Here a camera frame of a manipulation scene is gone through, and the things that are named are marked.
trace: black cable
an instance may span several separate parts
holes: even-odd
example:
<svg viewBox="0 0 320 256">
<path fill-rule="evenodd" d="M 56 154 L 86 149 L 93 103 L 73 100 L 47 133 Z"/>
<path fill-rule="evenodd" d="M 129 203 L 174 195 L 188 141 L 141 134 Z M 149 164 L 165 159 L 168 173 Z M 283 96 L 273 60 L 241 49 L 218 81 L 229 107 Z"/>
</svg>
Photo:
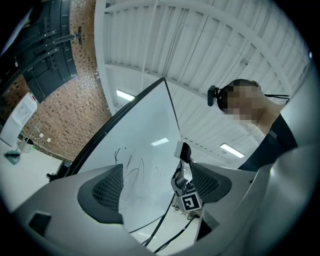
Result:
<svg viewBox="0 0 320 256">
<path fill-rule="evenodd" d="M 141 243 L 141 245 L 145 244 L 146 242 L 150 241 L 151 239 L 152 239 L 152 237 L 150 236 L 147 240 L 143 241 L 143 242 Z"/>
<path fill-rule="evenodd" d="M 156 249 L 154 251 L 154 254 L 166 248 L 173 240 L 175 240 L 178 236 L 180 236 L 187 229 L 187 227 L 190 225 L 190 223 L 194 220 L 195 217 L 196 217 L 196 214 L 192 217 L 192 219 L 188 222 L 188 224 L 185 225 L 185 227 L 178 234 L 176 234 L 174 237 L 172 237 L 170 240 L 168 240 L 166 243 L 164 243 L 158 249 Z"/>
<path fill-rule="evenodd" d="M 175 194 L 173 194 L 173 197 L 172 197 L 172 199 L 171 199 L 171 201 L 170 201 L 170 203 L 169 203 L 168 208 L 166 209 L 165 214 L 161 217 L 158 225 L 155 227 L 154 231 L 152 232 L 152 234 L 151 234 L 151 236 L 150 236 L 150 240 L 148 240 L 148 241 L 144 244 L 145 247 L 148 246 L 148 244 L 151 242 L 152 238 L 154 238 L 155 234 L 157 233 L 158 229 L 160 228 L 162 222 L 164 221 L 165 217 L 167 216 L 167 213 L 168 213 L 168 211 L 169 211 L 169 209 L 170 209 L 171 203 L 172 203 L 172 201 L 174 200 L 174 198 L 175 198 Z"/>
</svg>

